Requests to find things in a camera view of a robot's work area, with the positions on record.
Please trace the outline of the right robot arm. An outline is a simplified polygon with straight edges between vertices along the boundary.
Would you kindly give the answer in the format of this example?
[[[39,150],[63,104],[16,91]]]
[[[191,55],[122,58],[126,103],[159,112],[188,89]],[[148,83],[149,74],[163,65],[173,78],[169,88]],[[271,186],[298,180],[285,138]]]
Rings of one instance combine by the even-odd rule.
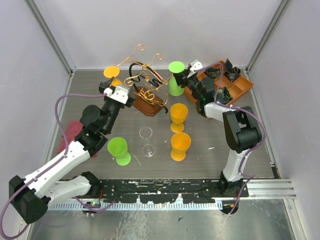
[[[223,123],[226,143],[230,149],[227,163],[220,173],[218,185],[220,193],[231,197],[241,189],[244,167],[249,155],[262,143],[261,122],[249,106],[243,108],[224,105],[224,97],[219,89],[209,88],[209,80],[197,78],[196,72],[185,69],[173,74],[179,87],[187,87],[196,99],[196,110],[203,117]]]

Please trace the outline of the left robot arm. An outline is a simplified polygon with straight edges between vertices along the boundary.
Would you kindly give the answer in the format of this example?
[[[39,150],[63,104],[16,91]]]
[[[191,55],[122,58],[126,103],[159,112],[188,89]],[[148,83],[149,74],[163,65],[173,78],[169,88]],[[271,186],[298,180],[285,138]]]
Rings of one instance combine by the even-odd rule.
[[[26,224],[38,221],[48,208],[68,199],[99,195],[100,181],[89,171],[64,183],[58,182],[103,148],[120,109],[131,107],[136,99],[132,87],[113,86],[111,79],[100,83],[99,92],[98,97],[104,100],[103,106],[89,105],[83,110],[82,129],[74,140],[65,142],[61,153],[27,176],[16,175],[9,181],[9,201]]]

